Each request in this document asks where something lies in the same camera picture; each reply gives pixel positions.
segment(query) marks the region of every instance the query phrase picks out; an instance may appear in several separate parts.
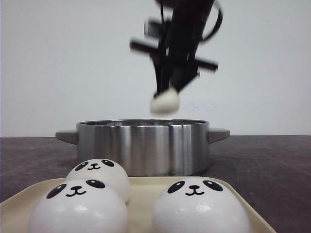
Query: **black eye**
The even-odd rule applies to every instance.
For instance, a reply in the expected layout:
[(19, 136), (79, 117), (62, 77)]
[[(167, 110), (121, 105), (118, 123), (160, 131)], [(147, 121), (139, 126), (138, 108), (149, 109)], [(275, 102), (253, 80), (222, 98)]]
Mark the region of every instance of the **black eye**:
[(173, 184), (168, 190), (168, 193), (173, 193), (176, 192), (178, 189), (180, 189), (182, 186), (184, 186), (185, 182), (184, 181), (178, 181), (175, 184)]
[(102, 160), (102, 163), (107, 165), (107, 166), (114, 166), (113, 162), (111, 162), (109, 160)]
[(223, 188), (214, 181), (203, 181), (203, 184), (205, 184), (207, 187), (215, 191), (219, 191), (219, 192), (223, 191)]
[(57, 194), (59, 194), (67, 185), (61, 184), (57, 187), (55, 187), (54, 189), (52, 189), (48, 194), (47, 194), (47, 199), (53, 198), (55, 197)]
[(88, 162), (81, 163), (80, 165), (78, 165), (78, 166), (76, 167), (75, 171), (81, 170), (81, 169), (84, 168), (87, 164), (88, 164)]
[(97, 180), (88, 180), (86, 181), (86, 183), (89, 186), (92, 186), (94, 188), (105, 188), (105, 184), (101, 181), (97, 181)]

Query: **metal pot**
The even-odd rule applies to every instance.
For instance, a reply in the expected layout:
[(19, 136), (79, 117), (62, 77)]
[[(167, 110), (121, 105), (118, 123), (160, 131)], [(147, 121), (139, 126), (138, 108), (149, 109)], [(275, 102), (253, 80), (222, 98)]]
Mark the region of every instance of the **metal pot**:
[(230, 136), (208, 121), (137, 119), (88, 121), (56, 138), (77, 145), (78, 161), (108, 158), (129, 176), (187, 176), (209, 166), (208, 146)]

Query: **table surface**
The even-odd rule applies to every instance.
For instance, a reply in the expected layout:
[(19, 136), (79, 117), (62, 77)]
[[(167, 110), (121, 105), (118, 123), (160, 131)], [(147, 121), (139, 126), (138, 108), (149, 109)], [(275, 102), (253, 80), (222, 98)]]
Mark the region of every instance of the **table surface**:
[[(0, 143), (1, 202), (77, 164), (75, 145), (53, 137)], [(311, 136), (231, 136), (210, 157), (202, 175), (228, 182), (278, 233), (311, 232)]]

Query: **panda face bun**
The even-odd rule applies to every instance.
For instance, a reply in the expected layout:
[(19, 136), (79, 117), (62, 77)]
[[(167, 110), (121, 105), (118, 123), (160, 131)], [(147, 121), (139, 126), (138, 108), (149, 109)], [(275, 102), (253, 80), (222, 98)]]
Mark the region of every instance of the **panda face bun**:
[(92, 178), (104, 181), (114, 188), (128, 202), (130, 182), (128, 176), (118, 163), (109, 159), (91, 159), (77, 165), (66, 177), (66, 180)]
[(240, 201), (210, 178), (187, 177), (166, 188), (153, 211), (155, 233), (249, 233)]
[(31, 233), (126, 232), (127, 208), (122, 197), (96, 179), (65, 181), (46, 193), (34, 209)]

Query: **white wall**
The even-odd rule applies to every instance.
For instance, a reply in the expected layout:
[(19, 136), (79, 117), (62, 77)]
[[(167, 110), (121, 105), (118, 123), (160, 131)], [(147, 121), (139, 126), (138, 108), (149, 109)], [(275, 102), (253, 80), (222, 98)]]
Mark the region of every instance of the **white wall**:
[[(165, 117), (206, 119), (233, 135), (310, 135), (311, 1), (220, 4), (223, 25), (197, 53), (219, 70), (201, 70), (180, 111)], [(2, 137), (154, 117), (154, 68), (129, 49), (147, 18), (160, 19), (153, 0), (3, 0), (1, 8)]]

